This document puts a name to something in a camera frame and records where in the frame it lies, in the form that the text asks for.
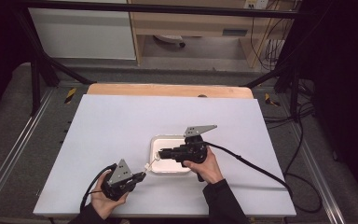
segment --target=person's right hand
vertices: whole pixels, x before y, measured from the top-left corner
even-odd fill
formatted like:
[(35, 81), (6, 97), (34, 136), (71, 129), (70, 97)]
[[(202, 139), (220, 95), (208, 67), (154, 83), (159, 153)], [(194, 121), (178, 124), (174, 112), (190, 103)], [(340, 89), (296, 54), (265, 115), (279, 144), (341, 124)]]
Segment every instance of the person's right hand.
[(184, 161), (183, 164), (190, 168), (194, 173), (199, 173), (208, 184), (215, 184), (222, 180), (223, 176), (220, 172), (215, 155), (209, 147), (207, 148), (207, 157), (203, 163), (197, 164), (192, 161)]

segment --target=person's left hand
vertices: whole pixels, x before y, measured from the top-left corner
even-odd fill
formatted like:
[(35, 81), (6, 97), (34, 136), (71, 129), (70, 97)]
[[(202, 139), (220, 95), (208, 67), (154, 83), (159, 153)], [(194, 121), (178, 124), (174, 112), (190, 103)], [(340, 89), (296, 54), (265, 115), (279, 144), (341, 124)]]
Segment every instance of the person's left hand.
[(117, 202), (115, 202), (106, 198), (103, 192), (101, 192), (101, 184), (103, 183), (105, 176), (110, 172), (112, 171), (105, 172), (98, 178), (97, 185), (95, 186), (95, 189), (92, 190), (97, 192), (91, 193), (91, 204), (102, 219), (107, 219), (116, 207), (124, 204), (127, 196), (129, 195), (129, 192), (127, 192), (121, 196)]

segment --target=floor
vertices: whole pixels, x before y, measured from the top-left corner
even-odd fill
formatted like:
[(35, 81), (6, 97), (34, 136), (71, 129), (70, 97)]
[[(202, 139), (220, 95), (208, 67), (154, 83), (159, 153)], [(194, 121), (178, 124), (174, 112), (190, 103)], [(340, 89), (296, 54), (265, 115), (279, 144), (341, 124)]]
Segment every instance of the floor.
[[(74, 70), (82, 76), (99, 82), (227, 86), (245, 84), (266, 73), (266, 68), (269, 68), (258, 66), (250, 69), (246, 65), (245, 56), (238, 48), (238, 39), (235, 38), (187, 37), (185, 41), (186, 47), (181, 49), (149, 36), (146, 39), (145, 57), (141, 65), (119, 61), (67, 60), (66, 63), (73, 66)], [(43, 88), (51, 93), (50, 101), (24, 145), (21, 155), (14, 161), (15, 165), (10, 175), (3, 180), (5, 185), (0, 190), (0, 223), (49, 223), (44, 217), (33, 214), (34, 205), (60, 151), (66, 130), (70, 128), (70, 121), (76, 112), (81, 95), (88, 88), (75, 83), (64, 74), (60, 74), (60, 77), (62, 79), (60, 87)], [(254, 88), (253, 93), (259, 100), (265, 117), (286, 117), (286, 111), (282, 106), (284, 103), (282, 99), (285, 99), (286, 95), (274, 92), (271, 88), (274, 81), (271, 79), (262, 86)], [(0, 103), (0, 167), (30, 119), (32, 103), (30, 83), (29, 68), (26, 65), (19, 67)], [(64, 104), (68, 91), (73, 87), (76, 87), (74, 98), (69, 105)], [(266, 93), (274, 104), (266, 104)], [(304, 104), (308, 101), (308, 97), (301, 97), (300, 101)], [(309, 115), (302, 121), (307, 146), (324, 174), (339, 211), (346, 223), (358, 223), (357, 183), (344, 163), (333, 160), (332, 150), (324, 137), (317, 115)], [(279, 127), (276, 127), (278, 124), (275, 123), (267, 125), (271, 142), (283, 170), (293, 157), (298, 144), (296, 132), (291, 125), (291, 123)], [(298, 154), (290, 172), (312, 182), (302, 153)], [(317, 207), (317, 194), (308, 185), (291, 177), (287, 178), (287, 182), (295, 192), (295, 204), (310, 210)], [(57, 223), (65, 221), (65, 218), (56, 220)], [(163, 220), (143, 219), (143, 223), (146, 221), (162, 223)], [(281, 222), (278, 218), (255, 219), (255, 223)], [(297, 210), (297, 216), (287, 218), (287, 222), (331, 223), (332, 221), (326, 210), (322, 208), (316, 213)]]

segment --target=gray carpet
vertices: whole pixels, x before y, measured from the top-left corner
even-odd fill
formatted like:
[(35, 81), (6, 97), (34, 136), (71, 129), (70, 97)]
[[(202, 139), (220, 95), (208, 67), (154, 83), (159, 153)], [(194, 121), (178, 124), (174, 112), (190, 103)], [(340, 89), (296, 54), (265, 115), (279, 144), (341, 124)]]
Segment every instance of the gray carpet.
[[(218, 73), (213, 72), (159, 71), (154, 73), (150, 71), (149, 73), (140, 73), (132, 70), (124, 72), (123, 70), (122, 73), (112, 75), (109, 70), (83, 70), (82, 73), (99, 81), (137, 83), (223, 84), (234, 86), (238, 85), (238, 82), (247, 82), (247, 79), (249, 79), (237, 76), (236, 73), (225, 73), (223, 74), (224, 76), (219, 76)], [(10, 83), (0, 104), (0, 164), (29, 118), (28, 114), (31, 111), (29, 83), (28, 70), (20, 68), (15, 73), (13, 81)], [(0, 217), (15, 218), (16, 220), (18, 218), (45, 219), (44, 217), (33, 215), (37, 201), (36, 193), (43, 188), (46, 182), (49, 170), (60, 150), (60, 142), (64, 140), (64, 130), (70, 128), (68, 121), (72, 120), (81, 95), (87, 91), (87, 87), (77, 88), (71, 104), (65, 105), (63, 101), (69, 90), (69, 87), (60, 87), (54, 92), (43, 118), (40, 120), (27, 147), (24, 149), (0, 193)], [(278, 99), (273, 92), (270, 94), (271, 98)], [(284, 116), (283, 109), (280, 106), (265, 104), (263, 92), (255, 93), (255, 98), (259, 99), (264, 116)], [(342, 214), (349, 223), (358, 223), (358, 186), (351, 173), (345, 164), (332, 159), (331, 149), (324, 139), (324, 134), (317, 118), (308, 117), (304, 119), (304, 127), (307, 141), (321, 165)], [(284, 169), (296, 149), (294, 134), (289, 125), (271, 129), (269, 134), (280, 166)], [(298, 155), (290, 171), (310, 181), (309, 172), (302, 161), (301, 155)], [(317, 198), (307, 185), (290, 177), (287, 182), (292, 186), (295, 193), (295, 203), (305, 208), (315, 208)], [(329, 223), (329, 219), (323, 209), (316, 214), (308, 214), (297, 210), (297, 216), (288, 218), (288, 221), (289, 223)], [(262, 218), (257, 219), (256, 223), (258, 222), (279, 223), (279, 221), (269, 221)]]

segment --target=white tray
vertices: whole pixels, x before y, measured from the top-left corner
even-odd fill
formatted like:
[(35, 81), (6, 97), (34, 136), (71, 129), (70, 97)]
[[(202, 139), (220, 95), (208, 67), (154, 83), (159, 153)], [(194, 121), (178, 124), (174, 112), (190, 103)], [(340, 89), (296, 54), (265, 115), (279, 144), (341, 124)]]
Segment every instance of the white tray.
[[(184, 143), (185, 138), (182, 135), (157, 135), (153, 137), (150, 144), (150, 162), (155, 159), (155, 155), (160, 149), (179, 147)], [(183, 168), (181, 163), (176, 162), (176, 160), (159, 160), (153, 162), (151, 171), (159, 175), (180, 175), (186, 174), (190, 169)]]

